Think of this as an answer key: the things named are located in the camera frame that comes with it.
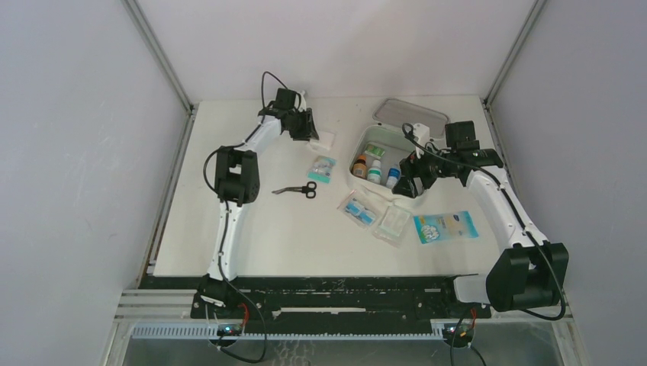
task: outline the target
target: white tabletop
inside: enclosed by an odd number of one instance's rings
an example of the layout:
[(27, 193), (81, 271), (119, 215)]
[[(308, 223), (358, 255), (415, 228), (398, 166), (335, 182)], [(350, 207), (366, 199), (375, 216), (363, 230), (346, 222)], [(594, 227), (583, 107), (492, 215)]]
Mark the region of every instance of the white tabletop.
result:
[[(400, 98), (448, 114), (451, 121), (473, 120), (481, 148), (493, 148), (477, 96)], [(238, 252), (241, 276), (411, 276), (485, 273), (498, 258), (484, 213), (458, 179), (436, 181), (414, 214), (467, 210), (477, 239), (422, 245), (414, 225), (399, 248), (361, 230), (337, 210), (351, 187), (346, 174), (373, 111), (384, 98), (308, 99), (318, 130), (336, 134), (327, 153), (337, 159), (332, 180), (318, 183), (317, 197), (270, 192), (304, 185), (318, 153), (287, 133), (259, 156), (261, 190), (251, 204)], [(260, 101), (203, 101), (188, 143), (179, 182), (157, 256), (155, 276), (202, 276), (216, 245), (218, 202), (202, 179), (206, 156), (221, 145), (238, 143), (255, 127)], [(209, 167), (213, 175), (215, 159)]]

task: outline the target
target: red wire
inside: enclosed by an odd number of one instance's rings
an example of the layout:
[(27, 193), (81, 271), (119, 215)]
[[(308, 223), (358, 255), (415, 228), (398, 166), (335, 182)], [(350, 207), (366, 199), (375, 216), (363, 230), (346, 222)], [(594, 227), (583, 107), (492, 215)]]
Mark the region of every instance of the red wire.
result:
[(470, 313), (472, 313), (472, 326), (470, 326), (469, 328), (474, 329), (474, 327), (476, 326), (476, 309), (472, 308), (472, 310), (470, 310)]
[(240, 325), (244, 328), (247, 325), (247, 322), (249, 321), (249, 309), (247, 309), (247, 305), (245, 303), (240, 303), (238, 307), (242, 307), (245, 309), (245, 319), (243, 319), (243, 324)]

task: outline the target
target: white robotic arm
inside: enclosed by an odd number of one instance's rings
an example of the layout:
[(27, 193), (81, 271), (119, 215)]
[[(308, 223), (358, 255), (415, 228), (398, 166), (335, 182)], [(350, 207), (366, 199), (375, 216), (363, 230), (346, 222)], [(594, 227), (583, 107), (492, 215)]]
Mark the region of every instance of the white robotic arm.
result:
[(490, 272), (459, 276), (453, 281), (455, 297), (462, 303), (486, 303), (497, 311), (547, 307), (562, 302), (562, 284), (568, 252), (551, 243), (533, 224), (511, 189), (503, 163), (493, 149), (480, 149), (472, 121), (446, 125), (448, 149), (431, 151), (420, 142), (429, 140), (423, 125), (403, 126), (416, 151), (403, 159), (395, 194), (416, 197), (438, 178), (458, 178), (485, 212), (497, 239), (500, 258)]
[[(280, 88), (276, 99), (259, 112), (259, 124), (241, 144), (222, 146), (214, 152), (216, 173), (213, 190), (220, 199), (220, 225), (208, 269), (210, 278), (229, 281), (237, 276), (236, 243), (248, 204), (254, 202), (259, 193), (257, 156), (286, 130), (293, 140), (318, 139), (312, 110), (306, 108), (304, 96)], [(206, 166), (207, 162), (204, 165), (205, 180)]]

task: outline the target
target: white bottle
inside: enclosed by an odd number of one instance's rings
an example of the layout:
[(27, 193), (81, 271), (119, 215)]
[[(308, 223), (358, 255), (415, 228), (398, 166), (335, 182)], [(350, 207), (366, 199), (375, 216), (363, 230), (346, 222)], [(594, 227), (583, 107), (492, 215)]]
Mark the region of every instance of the white bottle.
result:
[(393, 168), (388, 170), (388, 178), (386, 180), (386, 188), (393, 189), (400, 179), (400, 168), (398, 165), (393, 165)]
[(382, 179), (381, 167), (382, 163), (379, 160), (373, 160), (373, 165), (369, 169), (369, 175), (366, 176), (366, 180), (379, 185)]

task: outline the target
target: black scissors handle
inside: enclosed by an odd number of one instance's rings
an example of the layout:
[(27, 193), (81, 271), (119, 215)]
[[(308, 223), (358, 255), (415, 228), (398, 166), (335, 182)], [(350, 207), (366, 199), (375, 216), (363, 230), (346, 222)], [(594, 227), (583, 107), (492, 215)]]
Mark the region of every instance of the black scissors handle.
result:
[(317, 183), (314, 181), (309, 181), (306, 185), (301, 187), (301, 193), (305, 194), (306, 198), (315, 198), (317, 196)]

